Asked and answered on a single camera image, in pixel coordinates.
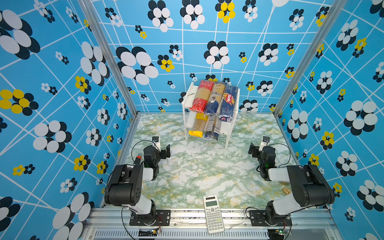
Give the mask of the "clear grey spaghetti bag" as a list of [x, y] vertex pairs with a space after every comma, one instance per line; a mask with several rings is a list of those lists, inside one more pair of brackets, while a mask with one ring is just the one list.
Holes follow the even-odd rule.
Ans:
[[208, 121], [206, 123], [205, 127], [205, 134], [204, 139], [206, 140], [219, 140], [220, 135], [220, 128], [221, 128], [221, 121], [219, 116], [209, 116]]

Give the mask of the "white two-tier shelf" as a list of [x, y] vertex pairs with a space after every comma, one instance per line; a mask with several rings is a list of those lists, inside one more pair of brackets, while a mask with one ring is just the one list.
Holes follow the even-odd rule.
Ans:
[[[183, 122], [184, 122], [184, 135], [185, 135], [185, 140], [188, 139], [189, 135], [189, 130], [191, 130], [194, 126], [195, 120], [196, 120], [196, 112], [188, 112], [186, 113], [185, 110], [189, 109], [192, 104], [193, 100], [195, 98], [195, 95], [198, 91], [198, 86], [194, 85], [194, 82], [192, 82], [186, 92], [186, 95], [183, 97], [182, 101], [182, 108], [183, 108]], [[221, 123], [221, 128], [220, 128], [220, 135], [225, 135], [227, 136], [226, 138], [226, 144], [225, 144], [225, 149], [228, 147], [231, 134], [233, 132], [235, 122], [237, 119], [237, 115], [239, 113], [239, 98], [240, 98], [240, 90], [238, 90], [237, 96], [235, 97], [235, 110], [234, 110], [234, 116], [233, 120], [231, 123], [227, 122], [222, 122]]]

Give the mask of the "aluminium front rail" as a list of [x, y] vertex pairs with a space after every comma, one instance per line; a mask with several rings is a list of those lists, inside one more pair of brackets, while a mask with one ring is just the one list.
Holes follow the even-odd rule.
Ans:
[[224, 230], [210, 233], [205, 210], [171, 209], [151, 226], [131, 226], [129, 211], [95, 209], [82, 240], [341, 240], [342, 235], [326, 209], [307, 209], [269, 225], [255, 209], [222, 209]]

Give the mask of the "yellow pasta bag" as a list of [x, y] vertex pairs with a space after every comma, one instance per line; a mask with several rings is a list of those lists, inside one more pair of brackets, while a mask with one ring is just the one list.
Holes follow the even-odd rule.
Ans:
[[189, 135], [193, 137], [202, 138], [208, 118], [208, 115], [205, 115], [203, 113], [197, 113], [194, 126], [189, 131]]

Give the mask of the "white calculator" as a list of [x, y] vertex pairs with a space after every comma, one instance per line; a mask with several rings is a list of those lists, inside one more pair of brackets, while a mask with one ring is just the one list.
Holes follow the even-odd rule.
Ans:
[[222, 233], [225, 231], [219, 199], [217, 195], [203, 197], [206, 223], [209, 234]]

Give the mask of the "blue Barilla pasta box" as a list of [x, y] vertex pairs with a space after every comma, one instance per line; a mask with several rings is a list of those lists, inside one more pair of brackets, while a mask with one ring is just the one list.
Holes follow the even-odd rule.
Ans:
[[231, 123], [233, 121], [238, 90], [237, 86], [226, 85], [219, 114], [222, 122]]

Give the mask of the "red spaghetti bag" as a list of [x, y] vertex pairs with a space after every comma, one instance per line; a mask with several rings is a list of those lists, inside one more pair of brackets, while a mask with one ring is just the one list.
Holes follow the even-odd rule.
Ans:
[[196, 113], [203, 113], [206, 107], [207, 101], [210, 97], [211, 91], [213, 89], [214, 82], [209, 80], [201, 80], [198, 90], [195, 94], [192, 106], [190, 111]]

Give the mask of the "small wooden block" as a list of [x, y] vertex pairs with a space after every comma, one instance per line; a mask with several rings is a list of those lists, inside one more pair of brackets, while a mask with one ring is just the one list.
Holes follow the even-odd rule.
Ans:
[[289, 189], [289, 188], [284, 188], [283, 189], [283, 192], [286, 194], [286, 195], [289, 195], [292, 193], [292, 191]]

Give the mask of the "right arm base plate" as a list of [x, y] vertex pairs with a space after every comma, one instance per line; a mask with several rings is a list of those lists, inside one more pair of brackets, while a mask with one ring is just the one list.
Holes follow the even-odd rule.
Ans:
[[277, 215], [275, 212], [251, 210], [248, 213], [253, 227], [290, 227], [292, 219], [288, 215]]

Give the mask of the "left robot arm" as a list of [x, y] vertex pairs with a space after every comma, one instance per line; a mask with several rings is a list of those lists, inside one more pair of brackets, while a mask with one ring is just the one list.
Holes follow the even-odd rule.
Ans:
[[111, 173], [105, 192], [105, 203], [115, 207], [127, 208], [132, 212], [131, 226], [166, 225], [164, 219], [170, 211], [158, 211], [153, 200], [142, 193], [143, 182], [156, 180], [159, 162], [171, 156], [171, 146], [164, 150], [158, 144], [144, 148], [132, 165], [117, 165]]

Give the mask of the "red black utility knife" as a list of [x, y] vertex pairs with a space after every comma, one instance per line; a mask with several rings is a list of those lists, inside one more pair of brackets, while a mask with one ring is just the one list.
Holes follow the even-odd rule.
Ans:
[[135, 158], [134, 164], [135, 165], [140, 165], [142, 162], [142, 154], [138, 154]]

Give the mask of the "blue clear spaghetti bag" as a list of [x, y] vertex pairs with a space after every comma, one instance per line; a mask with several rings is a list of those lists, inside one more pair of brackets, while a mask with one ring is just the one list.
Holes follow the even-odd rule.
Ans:
[[226, 85], [227, 84], [223, 82], [217, 82], [214, 84], [210, 97], [205, 106], [205, 110], [204, 110], [205, 115], [210, 116], [210, 115], [215, 115], [217, 113], [219, 104], [223, 99], [223, 94], [225, 92]]

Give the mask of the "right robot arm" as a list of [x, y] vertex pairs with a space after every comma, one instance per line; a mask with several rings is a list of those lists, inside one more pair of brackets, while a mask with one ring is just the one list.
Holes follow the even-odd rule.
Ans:
[[250, 144], [249, 154], [258, 160], [257, 171], [265, 181], [284, 182], [291, 186], [291, 193], [267, 203], [264, 218], [269, 225], [277, 225], [290, 214], [305, 208], [334, 203], [334, 190], [315, 165], [277, 167], [276, 149], [272, 146]]

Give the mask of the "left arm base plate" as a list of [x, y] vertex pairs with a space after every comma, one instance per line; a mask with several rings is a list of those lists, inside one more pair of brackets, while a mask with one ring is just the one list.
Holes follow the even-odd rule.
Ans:
[[169, 226], [171, 220], [170, 210], [156, 210], [156, 212], [147, 215], [137, 215], [131, 212], [130, 226], [155, 227]]

